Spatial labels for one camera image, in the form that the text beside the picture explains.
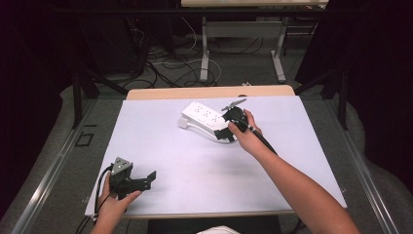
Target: human hand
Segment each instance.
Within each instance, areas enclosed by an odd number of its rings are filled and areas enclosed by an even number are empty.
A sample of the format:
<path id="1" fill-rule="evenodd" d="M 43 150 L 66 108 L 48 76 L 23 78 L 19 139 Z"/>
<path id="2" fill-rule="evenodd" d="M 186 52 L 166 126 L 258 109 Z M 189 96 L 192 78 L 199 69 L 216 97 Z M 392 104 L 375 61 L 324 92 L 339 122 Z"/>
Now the human hand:
<path id="1" fill-rule="evenodd" d="M 258 131 L 260 135 L 262 135 L 262 131 L 256 126 L 254 117 L 252 116 L 251 112 L 245 109 L 244 114 L 246 115 L 248 124 L 256 129 L 256 131 Z M 268 150 L 268 147 L 265 146 L 265 144 L 252 131 L 246 130 L 243 133 L 232 122 L 228 124 L 228 128 L 237 137 L 241 147 L 252 156 L 255 157 L 263 150 Z"/>
<path id="2" fill-rule="evenodd" d="M 117 199 L 117 194 L 110 193 L 110 173 L 106 175 L 102 194 L 99 197 L 99 212 L 96 225 L 91 233 L 112 233 L 129 204 L 142 192 L 134 191 L 122 200 Z"/>

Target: electric socket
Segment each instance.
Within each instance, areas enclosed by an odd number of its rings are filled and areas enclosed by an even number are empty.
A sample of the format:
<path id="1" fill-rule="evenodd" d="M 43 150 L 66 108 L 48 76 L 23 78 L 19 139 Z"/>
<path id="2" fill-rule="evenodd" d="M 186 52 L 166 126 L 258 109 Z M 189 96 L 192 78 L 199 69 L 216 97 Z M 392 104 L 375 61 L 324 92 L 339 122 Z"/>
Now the electric socket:
<path id="1" fill-rule="evenodd" d="M 182 116 L 212 135 L 214 135 L 215 130 L 228 127 L 228 124 L 222 118 L 222 114 L 195 100 L 182 111 Z"/>

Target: wooden table edge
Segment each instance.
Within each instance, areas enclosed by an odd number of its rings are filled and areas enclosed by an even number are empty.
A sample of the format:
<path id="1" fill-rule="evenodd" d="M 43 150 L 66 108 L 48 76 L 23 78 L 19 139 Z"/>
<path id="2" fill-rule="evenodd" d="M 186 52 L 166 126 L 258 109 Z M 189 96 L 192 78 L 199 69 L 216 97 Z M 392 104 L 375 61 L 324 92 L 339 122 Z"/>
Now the wooden table edge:
<path id="1" fill-rule="evenodd" d="M 234 86 L 200 88 L 137 89 L 129 91 L 126 100 L 185 99 L 185 98 L 236 98 L 242 96 L 295 96 L 288 85 Z"/>

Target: human arm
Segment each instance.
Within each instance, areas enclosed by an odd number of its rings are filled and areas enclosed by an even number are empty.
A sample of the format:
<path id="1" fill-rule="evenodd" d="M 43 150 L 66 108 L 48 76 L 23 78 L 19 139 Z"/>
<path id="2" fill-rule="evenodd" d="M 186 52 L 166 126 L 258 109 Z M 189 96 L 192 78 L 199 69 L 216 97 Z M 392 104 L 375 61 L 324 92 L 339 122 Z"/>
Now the human arm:
<path id="1" fill-rule="evenodd" d="M 248 124 L 256 127 L 252 114 L 244 111 Z M 228 125 L 241 147 L 264 168 L 291 208 L 313 233 L 359 233 L 348 213 L 315 181 L 272 152 L 250 130 L 242 133 Z"/>
<path id="2" fill-rule="evenodd" d="M 99 205 L 101 207 L 98 212 L 96 225 L 91 233 L 112 233 L 129 204 L 141 194 L 140 191 L 134 191 L 119 201 L 116 198 L 116 194 L 110 193 L 109 178 L 110 173 L 106 175 L 104 181 L 102 194 L 99 197 Z"/>

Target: forearm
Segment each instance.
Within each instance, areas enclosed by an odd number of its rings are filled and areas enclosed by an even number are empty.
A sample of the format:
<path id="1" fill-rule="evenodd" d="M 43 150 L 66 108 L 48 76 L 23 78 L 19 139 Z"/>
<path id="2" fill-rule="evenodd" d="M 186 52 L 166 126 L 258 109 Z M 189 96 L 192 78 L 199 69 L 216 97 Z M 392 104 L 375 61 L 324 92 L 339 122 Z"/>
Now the forearm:
<path id="1" fill-rule="evenodd" d="M 314 233 L 358 233 L 341 205 L 321 186 L 270 150 L 253 156 L 282 196 Z"/>

